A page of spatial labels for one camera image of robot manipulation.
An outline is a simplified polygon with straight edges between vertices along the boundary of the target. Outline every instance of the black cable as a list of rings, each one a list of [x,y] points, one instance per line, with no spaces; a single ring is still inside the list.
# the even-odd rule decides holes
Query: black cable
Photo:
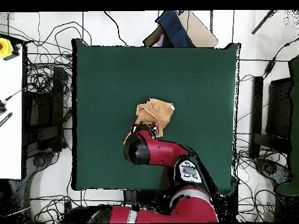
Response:
[[[110,15],[108,15],[106,11],[104,11],[104,13],[105,13],[106,16],[108,16],[108,17],[110,18],[110,20],[112,20],[112,22],[115,23],[115,25],[116,25],[116,27],[117,27],[117,33],[118,33],[118,35],[119,35],[119,25],[117,25],[116,21],[113,20],[113,18],[112,18]],[[125,46],[128,46],[127,43],[124,42],[124,40],[120,37],[120,35],[119,35],[119,39],[124,43]]]
[[[64,142],[67,144],[67,146],[68,146],[68,143],[67,143],[67,141],[65,140],[65,136],[64,136],[64,134],[63,134],[63,139],[64,139]]]
[[[275,56],[272,58],[271,61],[268,62],[266,68],[265,68],[265,74],[266,76],[264,77],[264,80],[267,78],[268,74],[271,73],[273,67],[275,66],[275,60],[276,60],[276,57],[278,55],[278,53],[284,48],[284,47],[287,47],[289,46],[290,44],[294,43],[294,42],[297,42],[299,40],[299,38],[296,38],[295,40],[289,42],[289,43],[286,43],[284,46],[282,46],[281,49],[278,50],[278,52],[275,54]]]
[[[187,19],[187,30],[186,30],[186,44],[188,44],[188,40],[187,40],[187,37],[188,37],[188,28],[189,28],[189,16],[190,16],[190,11],[188,11],[188,19]]]
[[[231,42],[234,42],[234,29],[235,29],[235,10],[232,14],[232,36],[231,36]]]

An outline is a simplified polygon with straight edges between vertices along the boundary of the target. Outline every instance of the dark green mat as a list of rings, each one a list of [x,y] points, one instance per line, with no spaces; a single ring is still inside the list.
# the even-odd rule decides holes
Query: dark green mat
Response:
[[[136,107],[149,98],[175,107],[162,139],[192,147],[220,193],[232,189],[238,44],[213,49],[72,43],[77,80],[74,189],[159,188],[162,167],[135,166],[123,157],[123,141],[136,119]]]

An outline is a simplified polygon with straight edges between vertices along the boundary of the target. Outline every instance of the black stand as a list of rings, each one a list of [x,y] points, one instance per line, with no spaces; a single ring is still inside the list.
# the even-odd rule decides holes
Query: black stand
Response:
[[[52,148],[57,153],[62,151],[64,70],[54,68],[53,89],[51,93],[29,93],[29,105],[38,105],[38,124],[30,125],[27,144],[37,142],[37,149],[43,151]]]

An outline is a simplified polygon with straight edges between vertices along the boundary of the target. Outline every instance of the floor tile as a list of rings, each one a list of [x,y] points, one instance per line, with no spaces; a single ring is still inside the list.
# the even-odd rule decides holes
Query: floor tile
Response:
[[[225,48],[232,42],[233,10],[213,11],[213,35],[218,39],[215,48]]]
[[[24,39],[16,35],[24,35],[20,32],[22,31],[27,35],[27,39],[29,40],[34,39],[36,41],[40,40],[49,43],[41,42],[38,47],[32,43],[28,44],[29,53],[62,53],[64,51],[71,53],[71,39],[80,38],[82,36],[82,28],[76,23],[70,23],[55,28],[58,25],[69,22],[77,22],[82,26],[82,12],[14,12],[9,15],[9,25],[13,33],[15,33],[13,36]],[[68,29],[56,35],[56,33],[66,28]],[[56,46],[57,43],[64,48],[60,48],[59,50]]]
[[[8,32],[8,27],[6,26],[8,24],[7,17],[7,13],[0,13],[0,34],[7,34]]]
[[[271,60],[285,43],[298,37],[298,22],[292,12],[279,10],[270,17],[255,33],[254,28],[267,14],[268,10],[236,10],[234,42],[242,44],[240,58]],[[299,42],[283,48],[277,60],[290,60],[299,54]]]
[[[123,190],[104,190],[104,189],[87,189],[82,191],[82,200],[103,200],[101,202],[86,201],[87,204],[104,204],[106,201],[116,201],[116,204],[120,204],[124,199]]]
[[[120,37],[128,46],[144,46],[142,41],[156,28],[157,10],[111,11],[119,26]],[[95,46],[124,46],[115,23],[104,12],[84,12],[84,28],[89,30]]]

